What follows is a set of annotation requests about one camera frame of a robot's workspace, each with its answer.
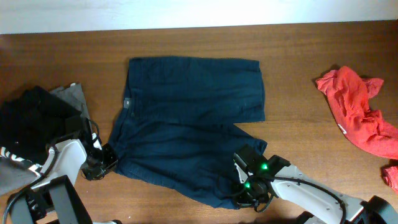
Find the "navy blue shorts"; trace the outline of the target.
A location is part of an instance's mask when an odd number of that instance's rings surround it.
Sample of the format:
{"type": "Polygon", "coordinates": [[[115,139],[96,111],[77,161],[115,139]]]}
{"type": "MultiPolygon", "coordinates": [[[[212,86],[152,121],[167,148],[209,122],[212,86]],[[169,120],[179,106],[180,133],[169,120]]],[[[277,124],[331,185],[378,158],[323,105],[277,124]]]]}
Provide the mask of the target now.
{"type": "Polygon", "coordinates": [[[116,172],[233,209],[233,154],[266,142],[240,129],[265,120],[260,63],[241,58],[136,57],[109,137],[116,172]]]}

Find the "red mesh garment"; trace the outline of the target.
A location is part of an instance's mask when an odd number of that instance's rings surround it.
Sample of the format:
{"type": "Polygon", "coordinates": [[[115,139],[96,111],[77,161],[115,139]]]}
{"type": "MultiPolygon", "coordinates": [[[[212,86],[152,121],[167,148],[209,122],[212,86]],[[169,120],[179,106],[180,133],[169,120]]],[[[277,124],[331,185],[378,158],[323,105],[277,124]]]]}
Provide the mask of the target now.
{"type": "Polygon", "coordinates": [[[315,83],[347,140],[372,155],[397,160],[397,128],[383,118],[381,110],[373,110],[369,105],[384,80],[361,78],[343,66],[326,72],[315,83]]]}

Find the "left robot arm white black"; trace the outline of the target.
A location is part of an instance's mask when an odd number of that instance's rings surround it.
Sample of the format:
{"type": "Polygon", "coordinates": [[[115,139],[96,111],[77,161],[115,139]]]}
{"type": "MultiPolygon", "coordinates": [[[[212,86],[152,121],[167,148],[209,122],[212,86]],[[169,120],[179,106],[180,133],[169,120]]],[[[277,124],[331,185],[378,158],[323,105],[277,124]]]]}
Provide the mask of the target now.
{"type": "Polygon", "coordinates": [[[12,194],[5,206],[2,221],[35,224],[50,213],[54,223],[95,224],[78,196],[74,184],[79,173],[86,180],[101,180],[118,163],[113,148],[103,144],[98,124],[91,119],[72,117],[66,122],[66,134],[46,146],[45,164],[30,160],[1,148],[1,157],[36,175],[35,180],[12,194]]]}

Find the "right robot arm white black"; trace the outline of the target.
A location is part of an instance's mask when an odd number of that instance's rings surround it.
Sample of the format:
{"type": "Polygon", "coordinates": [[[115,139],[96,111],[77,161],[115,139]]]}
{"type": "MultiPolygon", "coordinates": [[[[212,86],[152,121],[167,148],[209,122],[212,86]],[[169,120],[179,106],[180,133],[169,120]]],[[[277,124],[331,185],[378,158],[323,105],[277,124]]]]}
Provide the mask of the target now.
{"type": "Polygon", "coordinates": [[[266,159],[245,145],[233,160],[240,181],[233,198],[239,208],[260,213],[280,198],[304,209],[297,223],[397,223],[397,211],[383,198],[365,201],[335,191],[277,155],[266,159]]]}

